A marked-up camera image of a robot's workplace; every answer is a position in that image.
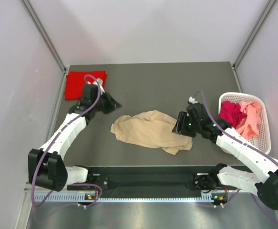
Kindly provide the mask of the beige t shirt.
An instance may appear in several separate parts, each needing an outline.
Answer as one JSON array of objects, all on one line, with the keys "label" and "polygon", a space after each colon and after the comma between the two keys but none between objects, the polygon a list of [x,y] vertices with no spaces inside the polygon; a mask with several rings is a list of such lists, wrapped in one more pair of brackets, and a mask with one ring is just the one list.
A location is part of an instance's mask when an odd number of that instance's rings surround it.
[{"label": "beige t shirt", "polygon": [[157,110],[134,116],[123,115],[111,125],[117,140],[147,148],[161,148],[176,155],[192,149],[191,137],[172,132],[177,120]]}]

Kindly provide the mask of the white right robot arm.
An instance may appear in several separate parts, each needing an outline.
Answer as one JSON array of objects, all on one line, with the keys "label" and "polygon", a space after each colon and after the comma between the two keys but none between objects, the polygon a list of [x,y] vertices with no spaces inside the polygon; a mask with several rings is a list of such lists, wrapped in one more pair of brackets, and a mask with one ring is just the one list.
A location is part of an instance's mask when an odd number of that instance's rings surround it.
[{"label": "white right robot arm", "polygon": [[209,172],[209,184],[215,189],[232,186],[255,195],[272,210],[278,210],[278,160],[261,152],[237,133],[222,118],[214,118],[199,102],[189,103],[178,114],[173,133],[188,137],[200,134],[242,162],[249,172],[225,164]]}]

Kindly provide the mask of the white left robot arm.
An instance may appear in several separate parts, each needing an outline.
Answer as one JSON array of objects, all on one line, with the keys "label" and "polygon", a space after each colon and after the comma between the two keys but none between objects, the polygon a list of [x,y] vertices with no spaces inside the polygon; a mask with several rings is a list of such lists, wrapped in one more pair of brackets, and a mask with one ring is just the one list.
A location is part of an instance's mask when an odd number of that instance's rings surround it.
[{"label": "white left robot arm", "polygon": [[67,167],[64,157],[76,137],[83,131],[97,112],[109,114],[121,104],[115,101],[102,87],[102,81],[85,82],[82,95],[73,105],[61,126],[39,149],[28,154],[28,178],[33,186],[51,191],[78,183],[84,189],[94,185],[94,177],[82,166]]}]

